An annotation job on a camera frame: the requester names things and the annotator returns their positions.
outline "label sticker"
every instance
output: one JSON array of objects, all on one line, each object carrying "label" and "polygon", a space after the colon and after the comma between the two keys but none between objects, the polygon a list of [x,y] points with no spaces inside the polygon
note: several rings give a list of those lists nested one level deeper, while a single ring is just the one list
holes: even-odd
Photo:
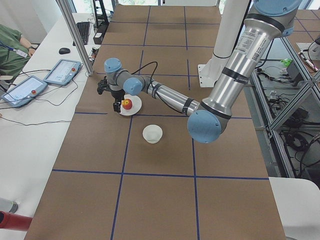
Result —
[{"label": "label sticker", "polygon": [[256,63],[259,61],[262,54],[265,52],[266,48],[268,47],[267,40],[265,38],[261,39],[259,42],[260,44],[257,46],[254,46],[253,51],[251,51],[250,54],[246,56],[248,59],[252,59]]},{"label": "label sticker", "polygon": [[255,43],[257,37],[257,33],[248,31],[243,32],[242,36],[240,37],[238,43],[235,46],[234,51],[247,55],[251,46]]},{"label": "label sticker", "polygon": [[14,51],[16,54],[20,55],[21,57],[24,57],[24,58],[28,57],[28,54],[26,54],[24,51],[17,50],[17,49],[15,49],[15,50],[13,50],[13,51]]}]

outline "computer mouse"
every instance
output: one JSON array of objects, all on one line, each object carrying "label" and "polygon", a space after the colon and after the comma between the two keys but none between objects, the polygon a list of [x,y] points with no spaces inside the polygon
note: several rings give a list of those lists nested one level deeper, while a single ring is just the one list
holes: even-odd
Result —
[{"label": "computer mouse", "polygon": [[59,49],[59,54],[68,54],[70,53],[70,49],[67,47],[62,47]]}]

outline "green object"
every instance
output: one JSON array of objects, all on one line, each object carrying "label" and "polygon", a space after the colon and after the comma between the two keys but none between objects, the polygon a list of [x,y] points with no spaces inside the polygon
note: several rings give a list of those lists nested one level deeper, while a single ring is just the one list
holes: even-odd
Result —
[{"label": "green object", "polygon": [[286,58],[286,59],[281,60],[281,62],[282,62],[283,65],[285,65],[286,67],[289,67],[289,65],[290,65],[291,62],[292,62],[292,59]]},{"label": "green object", "polygon": [[[0,24],[0,41],[11,48],[21,50],[28,54],[28,49],[20,44],[22,33]],[[13,79],[21,72],[29,56],[23,57],[9,50],[5,46],[0,46],[0,74],[11,75]]]}]

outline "apple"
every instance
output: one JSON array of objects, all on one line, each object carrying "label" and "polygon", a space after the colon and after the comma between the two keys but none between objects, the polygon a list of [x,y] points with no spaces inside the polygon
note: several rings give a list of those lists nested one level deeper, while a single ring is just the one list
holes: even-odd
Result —
[{"label": "apple", "polygon": [[121,102],[121,105],[125,110],[130,110],[132,108],[132,101],[131,99],[126,98]]}]

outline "keyboard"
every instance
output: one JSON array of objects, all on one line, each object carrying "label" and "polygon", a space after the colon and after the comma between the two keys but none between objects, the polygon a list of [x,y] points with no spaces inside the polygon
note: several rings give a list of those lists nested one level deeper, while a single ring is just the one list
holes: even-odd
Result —
[{"label": "keyboard", "polygon": [[83,44],[87,45],[89,34],[90,34],[90,22],[88,21],[77,22],[76,27],[79,30]]}]

